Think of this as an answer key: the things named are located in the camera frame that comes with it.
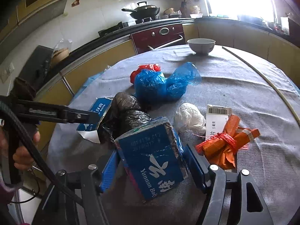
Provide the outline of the person's left hand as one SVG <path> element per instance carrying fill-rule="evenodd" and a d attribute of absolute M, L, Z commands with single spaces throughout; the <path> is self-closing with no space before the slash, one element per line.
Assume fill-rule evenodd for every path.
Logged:
<path fill-rule="evenodd" d="M 40 133 L 37 126 L 34 126 L 33 143 L 37 147 L 40 141 Z M 6 139 L 6 132 L 1 127 L 1 154 L 5 157 L 8 156 L 8 140 Z M 19 146 L 16 152 L 13 154 L 13 160 L 15 161 L 14 166 L 21 170 L 27 171 L 33 166 L 34 159 L 29 154 L 25 146 Z"/>

